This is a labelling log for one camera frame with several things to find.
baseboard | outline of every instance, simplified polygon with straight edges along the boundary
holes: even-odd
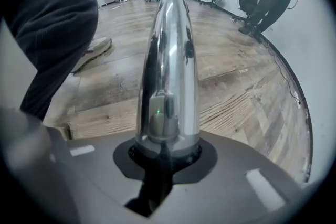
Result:
[[[209,2],[205,2],[205,1],[202,1],[202,0],[195,0],[197,2],[200,2],[200,3],[211,3],[211,1]],[[219,7],[217,4],[215,4],[215,8],[217,8],[218,10],[221,10],[222,12],[225,12],[231,16],[235,16],[235,17],[240,17],[240,16],[237,16],[236,14],[233,14],[232,12],[229,12],[228,10],[222,8],[222,7]],[[308,160],[308,168],[307,168],[307,178],[305,178],[305,182],[308,182],[309,180],[309,177],[310,177],[310,171],[311,171],[311,164],[312,164],[312,158],[313,158],[313,129],[312,129],[312,123],[311,123],[311,117],[310,117],[310,112],[309,112],[309,108],[308,108],[308,104],[307,104],[307,100],[306,100],[306,97],[303,93],[303,89],[300,85],[300,82],[297,78],[297,76],[295,75],[293,69],[290,67],[289,63],[287,62],[287,60],[285,59],[285,57],[281,54],[281,52],[276,48],[276,46],[271,42],[269,41],[264,35],[261,35],[261,38],[267,43],[269,44],[269,46],[271,47],[271,49],[277,54],[277,56],[280,58],[280,60],[282,61],[282,63],[285,65],[285,67],[287,68],[288,72],[290,73],[290,75],[292,76],[293,78],[293,81],[299,91],[299,94],[301,96],[301,101],[302,101],[302,104],[304,106],[305,109],[307,109],[307,114],[308,114],[308,119],[307,119],[307,122],[306,124],[308,125],[308,128],[309,128],[309,134],[310,134],[310,154],[309,154],[309,160]]]

dark pants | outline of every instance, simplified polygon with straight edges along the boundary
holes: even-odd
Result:
[[[16,0],[6,21],[38,71],[21,109],[43,120],[53,95],[93,39],[97,0]]]
[[[257,26],[257,30],[264,32],[281,17],[286,11],[290,1],[291,0],[259,0],[253,14],[247,21],[247,25],[249,27],[255,27],[260,20],[262,20]]]

chrome pole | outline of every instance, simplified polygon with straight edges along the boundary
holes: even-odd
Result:
[[[185,0],[161,0],[151,30],[139,94],[136,141],[171,153],[199,140],[198,73]]]

white wall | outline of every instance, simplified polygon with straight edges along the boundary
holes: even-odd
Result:
[[[239,0],[218,1],[240,16]],[[289,62],[303,88],[313,128],[310,181],[322,178],[336,154],[335,16],[326,0],[299,0],[264,33]]]

